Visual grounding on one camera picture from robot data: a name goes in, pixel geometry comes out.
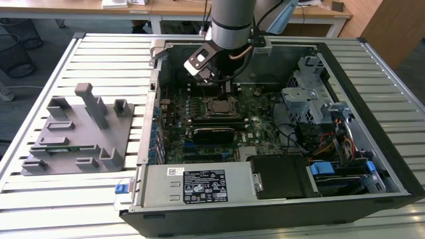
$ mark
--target mesh wastebasket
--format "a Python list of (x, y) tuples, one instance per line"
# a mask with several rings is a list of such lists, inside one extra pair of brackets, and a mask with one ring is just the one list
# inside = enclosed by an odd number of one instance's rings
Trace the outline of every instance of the mesh wastebasket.
[(18, 36), (20, 43), (25, 49), (37, 48), (42, 44), (30, 19), (8, 18), (5, 22), (0, 21), (0, 25), (9, 34)]
[(0, 35), (0, 69), (12, 78), (20, 78), (34, 71), (28, 53), (18, 43), (18, 36)]

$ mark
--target warning label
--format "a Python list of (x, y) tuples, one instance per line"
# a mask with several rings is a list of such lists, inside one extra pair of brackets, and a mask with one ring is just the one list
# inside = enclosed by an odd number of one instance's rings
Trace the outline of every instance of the warning label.
[(184, 172), (184, 203), (226, 202), (224, 170)]

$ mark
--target black cover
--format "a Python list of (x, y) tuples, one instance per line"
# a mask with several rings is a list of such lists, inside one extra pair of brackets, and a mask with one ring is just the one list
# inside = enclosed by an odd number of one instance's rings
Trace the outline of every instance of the black cover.
[(246, 161), (261, 178), (258, 199), (318, 197), (306, 173), (307, 161), (299, 155), (256, 155)]

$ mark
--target blue latch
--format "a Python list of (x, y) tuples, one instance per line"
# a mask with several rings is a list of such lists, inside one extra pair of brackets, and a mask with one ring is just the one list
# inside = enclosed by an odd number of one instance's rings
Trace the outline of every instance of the blue latch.
[(373, 162), (371, 162), (371, 161), (367, 161), (367, 162), (366, 162), (366, 166), (367, 166), (367, 168), (369, 168), (370, 172), (373, 172), (373, 171), (375, 171), (375, 170), (377, 170), (377, 168), (374, 167), (374, 164), (373, 164)]
[(334, 174), (331, 164), (329, 162), (317, 162), (310, 165), (311, 174)]
[(128, 193), (128, 184), (117, 184), (114, 186), (114, 194), (125, 194)]

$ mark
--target slatted table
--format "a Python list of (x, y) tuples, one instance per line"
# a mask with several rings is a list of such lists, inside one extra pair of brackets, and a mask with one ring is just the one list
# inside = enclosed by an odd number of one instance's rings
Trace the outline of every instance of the slatted table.
[[(137, 231), (118, 218), (113, 208), (114, 185), (136, 174), (138, 140), (144, 122), (150, 42), (153, 39), (200, 40), (197, 36), (86, 34), (72, 39), (45, 88), (33, 105), (16, 138), (0, 163), (0, 234), (10, 238), (105, 238), (140, 239)], [(365, 100), (397, 150), (425, 184), (425, 109), (405, 85), (382, 63), (367, 44), (354, 39), (270, 38), (273, 41), (321, 41), (338, 62)], [(126, 99), (136, 104), (125, 170), (116, 173), (24, 177), (21, 163), (45, 124), (45, 106), (52, 96), (65, 96), (81, 104), (73, 87), (93, 85), (93, 94), (109, 104)], [(334, 80), (330, 80), (342, 98)], [(381, 211), (351, 224), (262, 230), (205, 235), (194, 238), (423, 238), (425, 200), (397, 210)]]

